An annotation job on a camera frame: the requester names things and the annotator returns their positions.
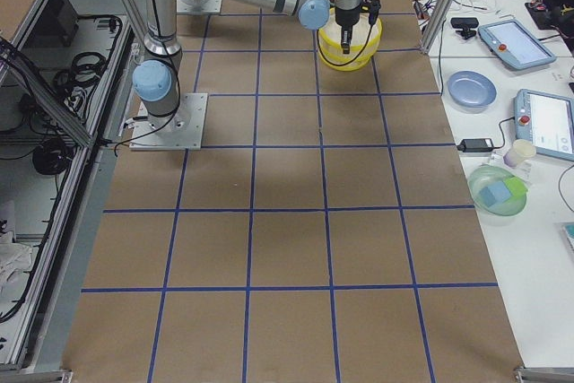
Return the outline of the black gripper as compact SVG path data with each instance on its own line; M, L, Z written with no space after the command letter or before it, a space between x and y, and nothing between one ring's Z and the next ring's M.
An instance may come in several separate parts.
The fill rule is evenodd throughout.
M359 21L360 14L369 13L369 24L373 24L380 8L380 0L335 0L335 22L341 26L340 43L344 52L351 51L352 27Z

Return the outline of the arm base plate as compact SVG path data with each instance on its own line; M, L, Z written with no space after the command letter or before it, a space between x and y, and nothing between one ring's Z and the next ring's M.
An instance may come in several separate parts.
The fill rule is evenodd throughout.
M220 14L222 0L177 0L177 15Z
M132 150L200 150L207 111L207 93L185 93L174 118L149 117L141 102L138 115L142 121L135 122L135 139L129 142Z

